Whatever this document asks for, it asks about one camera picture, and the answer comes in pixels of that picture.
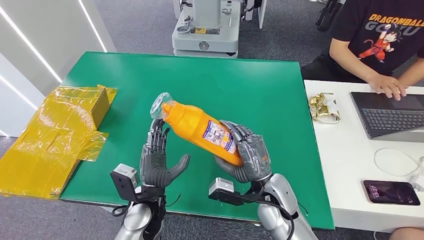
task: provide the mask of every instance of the bottle cap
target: bottle cap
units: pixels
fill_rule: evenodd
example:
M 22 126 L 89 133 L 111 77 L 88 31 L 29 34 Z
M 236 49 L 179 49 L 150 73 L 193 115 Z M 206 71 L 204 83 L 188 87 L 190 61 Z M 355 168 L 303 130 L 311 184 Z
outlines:
M 174 101 L 168 92 L 162 92 L 157 96 L 150 108 L 152 119 L 164 119 L 168 116 Z

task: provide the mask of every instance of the gray carpet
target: gray carpet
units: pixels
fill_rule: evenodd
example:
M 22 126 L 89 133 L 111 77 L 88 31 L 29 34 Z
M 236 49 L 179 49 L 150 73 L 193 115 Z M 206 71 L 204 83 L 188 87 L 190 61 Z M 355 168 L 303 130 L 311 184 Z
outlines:
M 171 0 L 94 1 L 118 52 L 172 55 L 176 19 Z M 307 64 L 329 43 L 328 34 L 314 25 L 322 7 L 308 0 L 269 0 L 262 30 L 256 12 L 251 22 L 241 24 L 239 57 Z M 0 157 L 14 141 L 0 136 Z M 113 239 L 121 222 L 121 217 L 96 206 L 0 196 L 0 240 Z M 165 224 L 164 240 L 270 239 L 262 227 L 247 223 L 167 215 Z M 370 231 L 346 228 L 314 232 L 320 240 L 374 239 Z M 379 240 L 388 238 L 377 234 Z

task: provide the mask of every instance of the black t-shirt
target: black t-shirt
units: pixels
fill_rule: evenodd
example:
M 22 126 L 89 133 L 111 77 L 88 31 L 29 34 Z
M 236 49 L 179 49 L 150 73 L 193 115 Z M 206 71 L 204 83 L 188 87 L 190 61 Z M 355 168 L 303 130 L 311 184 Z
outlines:
M 424 0 L 347 0 L 330 32 L 350 42 L 364 64 L 391 76 L 413 55 L 424 58 Z

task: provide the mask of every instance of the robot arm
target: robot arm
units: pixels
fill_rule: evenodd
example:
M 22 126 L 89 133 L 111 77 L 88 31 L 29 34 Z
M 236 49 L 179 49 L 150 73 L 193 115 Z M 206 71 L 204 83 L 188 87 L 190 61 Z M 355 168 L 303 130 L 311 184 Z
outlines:
M 140 161 L 141 188 L 137 171 L 120 164 L 110 173 L 119 196 L 130 202 L 123 224 L 115 240 L 158 240 L 164 228 L 165 187 L 177 178 L 189 165 L 190 156 L 183 155 L 179 162 L 167 169 L 165 154 L 169 128 L 162 132 L 163 120 L 153 120 L 143 145 Z
M 298 210 L 298 201 L 287 179 L 272 174 L 271 160 L 264 139 L 243 125 L 229 121 L 221 123 L 237 141 L 243 165 L 236 167 L 215 156 L 216 163 L 241 183 L 250 182 L 250 190 L 241 195 L 233 182 L 216 178 L 209 188 L 209 198 L 242 205 L 259 203 L 258 218 L 274 240 L 317 240 L 311 226 Z

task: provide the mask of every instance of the laptop keyboard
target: laptop keyboard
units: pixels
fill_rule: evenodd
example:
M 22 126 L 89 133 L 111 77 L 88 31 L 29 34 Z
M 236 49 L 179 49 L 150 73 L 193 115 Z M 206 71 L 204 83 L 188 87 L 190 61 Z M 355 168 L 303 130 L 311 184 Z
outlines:
M 424 111 L 362 109 L 371 129 L 403 131 L 424 126 Z

